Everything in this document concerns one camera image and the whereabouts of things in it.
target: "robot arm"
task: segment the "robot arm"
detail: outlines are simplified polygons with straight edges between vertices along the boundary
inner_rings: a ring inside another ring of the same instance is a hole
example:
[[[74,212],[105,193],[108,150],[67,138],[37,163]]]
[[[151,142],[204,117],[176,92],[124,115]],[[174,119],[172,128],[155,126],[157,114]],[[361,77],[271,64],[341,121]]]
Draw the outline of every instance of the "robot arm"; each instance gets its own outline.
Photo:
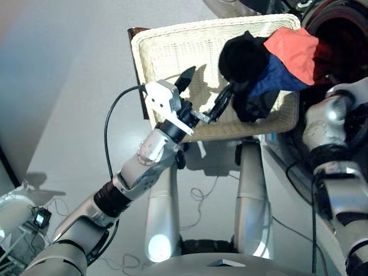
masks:
[[[356,89],[363,83],[363,90]],[[347,274],[354,276],[368,271],[368,185],[358,164],[351,161],[344,119],[361,99],[357,93],[367,91],[367,83],[368,78],[329,91],[328,98],[309,108],[303,134],[312,156],[319,213],[331,221],[346,257]]]
[[[175,85],[160,80],[145,86],[146,104],[165,121],[157,124],[111,181],[58,226],[52,245],[31,262],[23,276],[85,275],[87,264],[95,259],[108,238],[107,229],[174,164],[183,138],[193,133],[192,128],[199,120],[217,121],[229,102],[227,90],[221,93],[222,100],[216,102],[209,114],[194,111],[189,101],[179,97],[189,85],[194,69],[186,70]]]

